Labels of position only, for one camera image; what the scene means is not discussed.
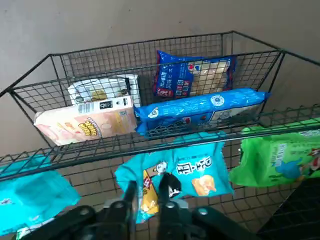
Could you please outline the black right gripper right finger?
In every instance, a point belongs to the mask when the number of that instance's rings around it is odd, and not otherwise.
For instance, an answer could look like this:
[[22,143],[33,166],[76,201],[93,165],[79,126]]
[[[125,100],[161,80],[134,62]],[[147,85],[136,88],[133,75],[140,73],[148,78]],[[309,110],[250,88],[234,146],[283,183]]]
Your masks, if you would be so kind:
[[258,240],[259,237],[209,206],[189,210],[182,199],[172,199],[173,175],[165,173],[159,184],[160,240]]

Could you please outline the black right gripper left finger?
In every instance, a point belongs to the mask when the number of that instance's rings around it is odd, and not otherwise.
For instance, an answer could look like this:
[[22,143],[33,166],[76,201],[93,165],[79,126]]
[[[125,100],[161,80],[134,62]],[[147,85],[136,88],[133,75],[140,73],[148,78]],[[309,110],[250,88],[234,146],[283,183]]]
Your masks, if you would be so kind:
[[123,197],[109,199],[100,211],[78,206],[30,231],[23,240],[133,240],[138,188],[130,181]]

